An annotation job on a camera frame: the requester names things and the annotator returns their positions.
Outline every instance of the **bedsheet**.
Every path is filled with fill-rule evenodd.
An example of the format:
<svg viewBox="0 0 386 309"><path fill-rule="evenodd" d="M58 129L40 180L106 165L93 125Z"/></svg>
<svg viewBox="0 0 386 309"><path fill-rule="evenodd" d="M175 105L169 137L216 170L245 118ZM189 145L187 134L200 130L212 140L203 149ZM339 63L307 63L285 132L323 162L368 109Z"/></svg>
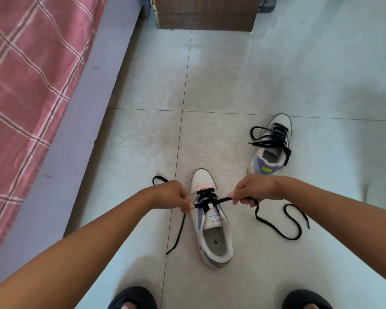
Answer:
<svg viewBox="0 0 386 309"><path fill-rule="evenodd" d="M107 0L0 0L0 243L42 165Z"/></svg>

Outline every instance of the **white tiled floor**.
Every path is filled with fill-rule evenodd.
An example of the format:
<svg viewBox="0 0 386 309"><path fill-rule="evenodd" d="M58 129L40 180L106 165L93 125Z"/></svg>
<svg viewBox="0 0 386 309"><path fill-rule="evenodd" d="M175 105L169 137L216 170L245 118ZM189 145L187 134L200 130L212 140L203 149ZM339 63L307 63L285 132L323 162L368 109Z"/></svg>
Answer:
<svg viewBox="0 0 386 309"><path fill-rule="evenodd" d="M140 24L118 77L68 231L160 173L187 183L209 169L222 196L246 174L252 126L292 116L293 154L281 174L363 200L386 171L386 0L279 0L252 34L156 30ZM308 288L335 308L386 308L386 281L314 222L289 242L244 206L224 205L235 255L217 271L198 255L187 217L153 211L78 308L106 308L124 287L148 287L170 308L280 308ZM261 213L292 234L280 203Z"/></svg>

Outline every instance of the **person's left arm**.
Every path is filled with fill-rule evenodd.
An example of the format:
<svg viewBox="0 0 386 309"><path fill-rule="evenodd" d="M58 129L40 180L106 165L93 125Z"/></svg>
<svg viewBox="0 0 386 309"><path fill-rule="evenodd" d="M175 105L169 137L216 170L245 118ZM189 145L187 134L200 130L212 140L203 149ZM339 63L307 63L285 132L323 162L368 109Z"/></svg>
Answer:
<svg viewBox="0 0 386 309"><path fill-rule="evenodd" d="M170 181L143 189L46 249L0 285L0 309L73 309L151 209L191 210Z"/></svg>

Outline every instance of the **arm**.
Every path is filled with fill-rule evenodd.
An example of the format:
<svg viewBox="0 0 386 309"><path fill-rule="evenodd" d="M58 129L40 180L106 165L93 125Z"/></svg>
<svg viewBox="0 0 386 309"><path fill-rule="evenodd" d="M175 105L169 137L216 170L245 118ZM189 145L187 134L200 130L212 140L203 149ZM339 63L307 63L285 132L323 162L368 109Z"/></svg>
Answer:
<svg viewBox="0 0 386 309"><path fill-rule="evenodd" d="M247 196L292 202L386 279L386 210L281 176L247 176L229 194Z"/></svg>
<svg viewBox="0 0 386 309"><path fill-rule="evenodd" d="M150 209L191 209L177 181L144 189L60 240L0 285L3 309L73 309Z"/></svg>

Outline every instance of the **black slipper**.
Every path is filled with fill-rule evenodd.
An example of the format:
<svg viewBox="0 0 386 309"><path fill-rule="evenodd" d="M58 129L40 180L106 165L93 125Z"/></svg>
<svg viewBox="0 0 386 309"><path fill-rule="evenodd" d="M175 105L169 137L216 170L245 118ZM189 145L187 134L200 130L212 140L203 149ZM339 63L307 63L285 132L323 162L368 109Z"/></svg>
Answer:
<svg viewBox="0 0 386 309"><path fill-rule="evenodd" d="M315 304L319 309L333 309L319 294L309 290L295 290L286 296L282 309L303 309L307 304Z"/></svg>
<svg viewBox="0 0 386 309"><path fill-rule="evenodd" d="M156 301L147 288L132 286L118 293L107 309L120 309L126 301L134 303L137 309L157 309Z"/></svg>

